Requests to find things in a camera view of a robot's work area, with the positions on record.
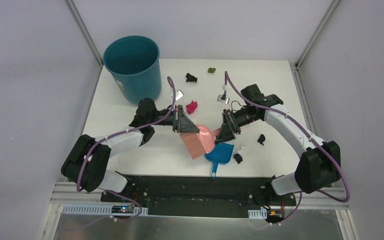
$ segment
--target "robotic arm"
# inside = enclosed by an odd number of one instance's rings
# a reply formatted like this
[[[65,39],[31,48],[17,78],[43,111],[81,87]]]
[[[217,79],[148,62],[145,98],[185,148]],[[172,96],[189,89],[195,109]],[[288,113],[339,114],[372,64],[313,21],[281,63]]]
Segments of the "robotic arm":
[[[158,111],[151,98],[144,98],[139,102],[136,115],[126,129],[129,130],[156,122],[163,118],[168,111],[169,108]],[[168,117],[158,125],[172,126],[175,133],[199,133],[200,131],[186,116],[182,105],[176,105]],[[154,128],[148,126],[139,130],[128,131],[99,144],[86,163],[80,186],[88,192],[99,188],[120,193],[126,186],[127,179],[117,172],[107,170],[109,159],[127,149],[146,144],[154,133]],[[78,138],[62,165],[62,175],[73,182],[77,182],[85,156],[97,142],[96,139],[107,139],[107,137],[91,137],[84,134]]]
[[[247,86],[240,92],[253,103],[289,114],[288,109],[278,96],[275,94],[264,96],[256,84]],[[332,162],[309,140],[301,129],[285,116],[248,103],[236,112],[225,109],[222,116],[223,124],[215,140],[216,144],[235,139],[236,134],[241,134],[242,126],[262,120],[274,127],[300,157],[295,172],[275,178],[266,186],[272,197],[300,191],[310,194],[341,179]],[[340,148],[336,142],[325,142],[311,131],[306,131],[341,165]]]

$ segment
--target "green object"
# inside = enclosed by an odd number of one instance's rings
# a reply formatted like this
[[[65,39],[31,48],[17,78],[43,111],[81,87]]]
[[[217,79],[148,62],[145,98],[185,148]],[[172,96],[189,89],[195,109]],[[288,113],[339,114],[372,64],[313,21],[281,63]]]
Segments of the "green object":
[[[209,68],[208,68],[208,73],[209,73],[209,74],[213,74],[215,71],[216,71],[216,68],[215,68],[215,67],[209,67]]]

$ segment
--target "brush bristles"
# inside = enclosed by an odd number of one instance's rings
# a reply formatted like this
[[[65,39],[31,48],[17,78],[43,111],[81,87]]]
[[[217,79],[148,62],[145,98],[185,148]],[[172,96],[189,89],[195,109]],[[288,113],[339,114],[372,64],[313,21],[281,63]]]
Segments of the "brush bristles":
[[[181,133],[180,138],[187,148],[192,159],[196,159],[206,154],[203,144],[196,133]]]

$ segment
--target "black debris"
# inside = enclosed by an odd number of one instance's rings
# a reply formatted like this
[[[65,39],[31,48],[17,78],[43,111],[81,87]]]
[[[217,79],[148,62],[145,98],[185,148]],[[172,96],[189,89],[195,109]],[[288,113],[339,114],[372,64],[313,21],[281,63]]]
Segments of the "black debris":
[[[266,137],[264,136],[264,134],[261,134],[257,140],[257,142],[261,145],[264,146],[264,141],[266,140]]]
[[[197,83],[198,82],[198,78],[193,76],[193,75],[190,75],[189,72],[186,73],[186,82],[195,82]]]
[[[239,153],[235,153],[233,158],[236,160],[237,164],[240,164],[243,161],[242,156],[239,155]]]

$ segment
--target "black wire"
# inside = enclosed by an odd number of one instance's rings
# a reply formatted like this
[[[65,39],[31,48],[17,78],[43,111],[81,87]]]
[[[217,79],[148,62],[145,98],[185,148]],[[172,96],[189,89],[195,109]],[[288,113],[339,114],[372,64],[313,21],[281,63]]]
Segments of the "black wire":
[[[237,101],[237,100],[233,100],[231,103],[230,103],[230,109],[232,109],[232,111],[234,111],[234,112],[237,112],[237,111],[239,111],[239,110],[235,110],[235,109],[233,109],[233,103],[234,102],[237,102],[237,104],[239,104],[239,106],[241,106],[241,107],[243,107],[243,105],[241,105],[241,103],[239,102],[239,101]]]

